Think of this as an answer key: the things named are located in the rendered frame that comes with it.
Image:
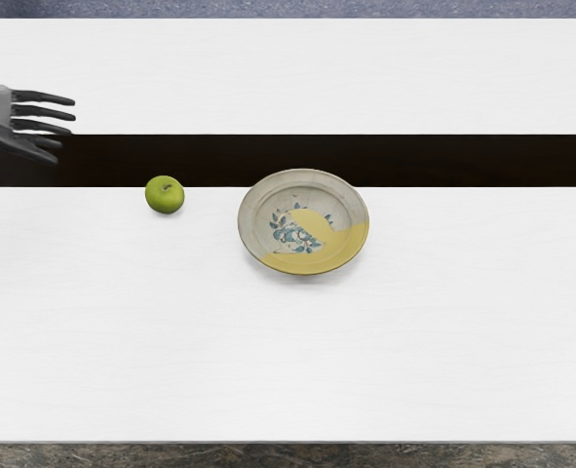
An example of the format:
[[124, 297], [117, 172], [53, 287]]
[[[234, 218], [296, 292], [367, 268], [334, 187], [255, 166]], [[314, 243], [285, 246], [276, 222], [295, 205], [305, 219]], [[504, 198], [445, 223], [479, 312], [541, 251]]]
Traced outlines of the green apple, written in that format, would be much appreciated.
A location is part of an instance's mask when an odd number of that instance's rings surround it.
[[168, 175], [152, 177], [145, 186], [144, 196], [148, 206], [163, 215], [177, 212], [185, 200], [183, 186]]

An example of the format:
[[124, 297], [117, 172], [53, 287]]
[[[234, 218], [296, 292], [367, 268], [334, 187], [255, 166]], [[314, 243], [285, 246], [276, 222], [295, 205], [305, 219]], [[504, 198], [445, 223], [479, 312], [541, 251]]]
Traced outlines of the grey patterned ceramic plate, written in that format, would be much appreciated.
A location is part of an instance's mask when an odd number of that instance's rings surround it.
[[314, 169], [273, 173], [255, 184], [238, 211], [248, 252], [276, 271], [317, 275], [353, 259], [365, 245], [369, 213], [348, 182]]

